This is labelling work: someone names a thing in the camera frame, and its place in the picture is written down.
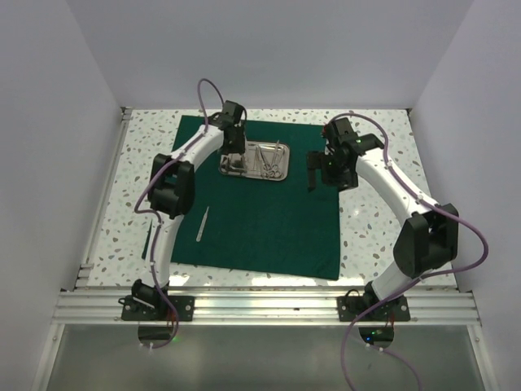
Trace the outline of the green surgical cloth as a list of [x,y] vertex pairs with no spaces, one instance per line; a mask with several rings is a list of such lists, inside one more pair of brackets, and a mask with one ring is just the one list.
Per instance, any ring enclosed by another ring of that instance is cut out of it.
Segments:
[[[201,125],[182,120],[173,151]],[[195,202],[183,218],[171,263],[336,280],[340,274],[339,195],[331,187],[308,192],[306,154],[322,152],[320,127],[251,121],[249,141],[290,147],[289,174],[271,182],[223,175],[220,151],[195,173]],[[196,236],[209,206],[203,238]]]

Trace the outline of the steel tweezers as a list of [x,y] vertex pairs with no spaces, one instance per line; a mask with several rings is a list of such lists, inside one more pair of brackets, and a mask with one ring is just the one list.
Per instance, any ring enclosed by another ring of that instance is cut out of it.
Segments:
[[204,228],[205,228],[206,222],[208,220],[208,213],[209,213],[209,206],[207,206],[207,208],[205,209],[204,215],[203,215],[203,217],[201,219],[201,223],[199,225],[199,229],[198,229],[197,236],[196,236],[197,243],[200,243],[203,238]]

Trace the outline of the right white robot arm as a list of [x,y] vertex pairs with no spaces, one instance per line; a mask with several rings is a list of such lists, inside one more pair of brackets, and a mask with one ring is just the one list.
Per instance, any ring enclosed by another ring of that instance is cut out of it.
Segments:
[[326,140],[324,151],[306,155],[309,191],[318,182],[348,191],[364,179],[401,226],[392,263],[365,286],[361,297],[344,300],[353,313],[382,319],[395,305],[402,288],[456,257],[458,211],[451,204],[438,204],[404,176],[388,155],[387,134],[359,135],[347,117],[337,116],[324,126],[322,137]]

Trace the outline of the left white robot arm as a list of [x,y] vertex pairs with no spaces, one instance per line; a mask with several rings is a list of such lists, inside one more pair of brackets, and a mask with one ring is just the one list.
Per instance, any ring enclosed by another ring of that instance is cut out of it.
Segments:
[[134,208],[157,218],[147,247],[150,273],[125,298],[124,320],[179,320],[168,297],[169,266],[177,232],[195,202],[196,170],[216,151],[243,154],[246,120],[244,106],[226,101],[182,146],[154,158],[150,182]]

